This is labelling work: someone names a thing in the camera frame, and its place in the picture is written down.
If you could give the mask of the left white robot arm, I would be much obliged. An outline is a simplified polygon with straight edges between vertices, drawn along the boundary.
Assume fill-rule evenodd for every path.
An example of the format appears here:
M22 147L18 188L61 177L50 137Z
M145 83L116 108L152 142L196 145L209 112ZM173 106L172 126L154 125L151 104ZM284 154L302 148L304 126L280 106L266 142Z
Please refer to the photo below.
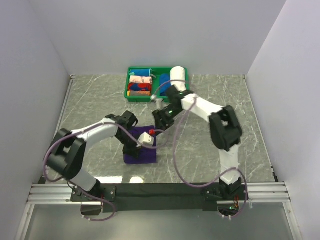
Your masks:
M83 169L86 150L102 140L115 137L123 144L125 155L137 158L140 146L129 130L138 122L132 112L125 111L122 115L107 115L101 121L82 129L68 131L62 128L45 154L44 165L81 188L83 196L89 201L95 201L102 197L103 190L100 181Z

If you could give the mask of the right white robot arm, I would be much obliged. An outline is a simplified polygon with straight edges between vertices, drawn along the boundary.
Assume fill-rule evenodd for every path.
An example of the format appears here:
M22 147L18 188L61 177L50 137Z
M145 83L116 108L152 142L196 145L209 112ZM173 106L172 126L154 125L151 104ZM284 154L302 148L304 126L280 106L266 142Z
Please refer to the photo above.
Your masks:
M162 101L155 95L151 100L157 102L157 109L152 112L157 130L166 131L174 125L175 117L182 111L193 113L208 123L213 145L219 150L220 195L230 200L237 195L242 180L239 168L239 145L243 130L234 108L211 103L185 87L170 86L166 90L169 105L162 106Z

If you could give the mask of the purple towel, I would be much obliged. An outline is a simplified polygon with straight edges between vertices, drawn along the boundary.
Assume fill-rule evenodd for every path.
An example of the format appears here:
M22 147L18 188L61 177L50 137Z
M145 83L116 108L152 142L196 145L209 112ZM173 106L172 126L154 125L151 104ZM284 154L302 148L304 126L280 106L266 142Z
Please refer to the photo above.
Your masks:
M138 139L141 134L143 134L144 132L149 133L150 130L155 130L155 126L135 126L131 130L129 130L129 133L131 133L136 139ZM157 150L142 147L139 150L137 158L124 154L123 161L127 165L154 164L157 162Z

